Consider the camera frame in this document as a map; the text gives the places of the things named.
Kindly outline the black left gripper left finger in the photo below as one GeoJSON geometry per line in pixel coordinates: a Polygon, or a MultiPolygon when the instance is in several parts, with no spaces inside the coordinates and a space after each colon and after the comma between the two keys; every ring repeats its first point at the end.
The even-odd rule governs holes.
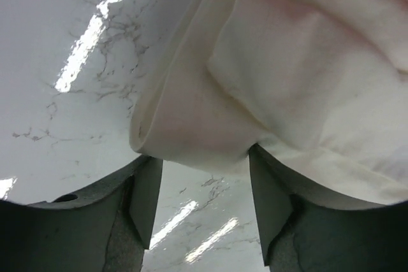
{"type": "Polygon", "coordinates": [[[1,270],[140,271],[162,170],[142,155],[52,202],[1,201],[1,270]]]}

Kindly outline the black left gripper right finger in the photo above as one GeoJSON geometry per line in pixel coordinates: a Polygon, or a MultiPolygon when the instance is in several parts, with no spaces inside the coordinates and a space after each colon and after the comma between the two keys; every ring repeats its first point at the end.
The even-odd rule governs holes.
{"type": "Polygon", "coordinates": [[[254,145],[249,171],[270,271],[406,271],[407,203],[374,204],[327,189],[254,145]]]}

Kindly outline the cream white t shirt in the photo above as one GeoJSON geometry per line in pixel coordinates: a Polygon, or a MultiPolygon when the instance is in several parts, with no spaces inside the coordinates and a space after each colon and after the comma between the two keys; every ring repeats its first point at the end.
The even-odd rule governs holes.
{"type": "Polygon", "coordinates": [[[407,0],[193,0],[129,139],[222,173],[258,144],[317,204],[406,201],[407,0]]]}

